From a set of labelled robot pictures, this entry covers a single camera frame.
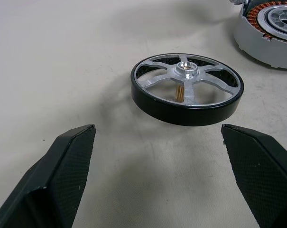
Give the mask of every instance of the black rubber tire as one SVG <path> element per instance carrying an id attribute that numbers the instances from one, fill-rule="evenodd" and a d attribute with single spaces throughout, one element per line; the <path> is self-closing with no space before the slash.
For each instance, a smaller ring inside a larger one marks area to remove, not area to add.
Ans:
<path id="1" fill-rule="evenodd" d="M 215 124 L 229 118 L 235 112 L 244 91 L 244 83 L 239 74 L 226 64 L 224 65 L 230 68 L 239 77 L 241 88 L 237 95 L 231 100 L 228 100 L 222 104 L 215 104 L 205 107 L 185 107 L 184 105 L 169 103 L 154 97 L 145 92 L 136 83 L 135 70 L 137 66 L 149 58 L 152 57 L 148 57 L 137 63 L 132 69 L 130 75 L 131 95 L 136 105 L 142 111 L 161 121 L 182 126 L 206 126 Z"/>

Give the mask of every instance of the silver hub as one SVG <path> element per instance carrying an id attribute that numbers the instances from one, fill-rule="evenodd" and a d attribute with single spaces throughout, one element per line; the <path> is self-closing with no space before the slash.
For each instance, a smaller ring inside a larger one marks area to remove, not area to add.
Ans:
<path id="1" fill-rule="evenodd" d="M 287 5 L 266 7 L 259 12 L 257 20 L 266 32 L 287 40 Z"/>
<path id="2" fill-rule="evenodd" d="M 160 59 L 169 59 L 169 58 L 176 58 L 178 57 L 180 59 L 179 63 L 169 65 L 163 62 L 157 62 L 157 60 Z M 194 60 L 203 61 L 206 65 L 204 66 L 198 66 L 194 63 Z M 143 66 L 149 66 L 154 67 L 158 69 L 164 69 L 167 71 L 166 74 L 158 75 L 153 77 L 149 80 L 138 80 L 137 78 L 136 83 L 143 89 L 145 92 L 151 94 L 152 96 L 155 96 L 154 94 L 150 93 L 147 88 L 156 85 L 159 82 L 166 81 L 166 80 L 172 80 L 175 81 L 178 85 L 183 86 L 183 99 L 182 102 L 173 102 L 168 101 L 170 103 L 175 104 L 181 104 L 185 106 L 209 106 L 209 105 L 217 105 L 226 102 L 227 100 L 224 100 L 219 103 L 214 104 L 200 104 L 197 102 L 195 95 L 194 95 L 194 88 L 193 85 L 197 83 L 207 83 L 210 85 L 213 85 L 217 88 L 219 88 L 222 91 L 225 91 L 229 94 L 231 94 L 231 97 L 228 99 L 233 99 L 240 91 L 240 80 L 237 76 L 237 74 L 231 70 L 226 65 L 223 65 L 215 60 L 201 57 L 201 56 L 195 56 L 195 55 L 186 55 L 186 54 L 166 54 L 161 55 L 157 57 L 152 57 L 147 60 L 144 60 L 141 62 L 136 70 L 135 74 L 137 74 L 138 70 Z M 207 74 L 207 72 L 211 71 L 227 71 L 229 75 L 231 76 L 229 80 L 235 81 L 236 86 L 231 86 L 222 81 L 221 79 L 212 76 L 210 74 Z"/>

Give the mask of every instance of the white table surface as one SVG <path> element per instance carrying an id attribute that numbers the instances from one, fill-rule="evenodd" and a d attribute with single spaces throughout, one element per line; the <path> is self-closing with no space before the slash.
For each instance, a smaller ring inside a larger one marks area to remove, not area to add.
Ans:
<path id="1" fill-rule="evenodd" d="M 130 71 L 162 53 L 217 59 L 245 92 L 223 123 L 287 150 L 287 70 L 233 40 L 228 0 L 0 0 L 0 206 L 65 131 L 96 124 L 74 228 L 257 228 L 220 128 L 182 127 L 142 112 Z"/>

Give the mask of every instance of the silver spoke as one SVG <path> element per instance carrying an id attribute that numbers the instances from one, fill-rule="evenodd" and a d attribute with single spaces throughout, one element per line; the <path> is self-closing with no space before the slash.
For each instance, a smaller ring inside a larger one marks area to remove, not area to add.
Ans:
<path id="1" fill-rule="evenodd" d="M 195 98 L 194 98 L 193 82 L 191 80 L 184 81 L 184 87 L 185 87 L 185 100 L 183 101 L 183 103 L 189 105 L 194 104 Z"/>
<path id="2" fill-rule="evenodd" d="M 150 60 L 146 60 L 142 63 L 142 65 L 146 65 L 146 66 L 151 66 L 151 67 L 159 67 L 161 69 L 164 69 L 164 70 L 167 70 L 169 69 L 170 67 L 172 67 L 171 65 L 169 64 L 166 64 L 166 63 L 161 63 L 161 62 L 153 62 L 153 61 L 150 61 Z"/>
<path id="3" fill-rule="evenodd" d="M 179 54 L 180 62 L 187 62 L 187 55 Z"/>
<path id="4" fill-rule="evenodd" d="M 211 77 L 205 73 L 200 74 L 194 81 L 194 83 L 199 83 L 199 82 L 205 82 L 207 84 L 213 85 L 220 90 L 223 90 L 229 94 L 234 95 L 236 91 L 238 91 L 237 87 L 232 87 L 226 84 L 224 81 L 220 80 L 219 78 L 216 77 Z"/>
<path id="5" fill-rule="evenodd" d="M 142 88 L 149 88 L 149 87 L 159 83 L 160 81 L 169 80 L 171 78 L 173 78 L 173 75 L 164 74 L 164 75 L 155 76 L 155 77 L 153 77 L 152 79 L 149 79 L 149 80 L 138 81 L 138 83 L 142 86 Z"/>
<path id="6" fill-rule="evenodd" d="M 198 67 L 200 72 L 208 72 L 208 71 L 220 71 L 220 70 L 225 70 L 228 69 L 225 65 L 223 64 L 217 64 L 217 65 L 206 65 L 206 66 L 199 66 Z"/>

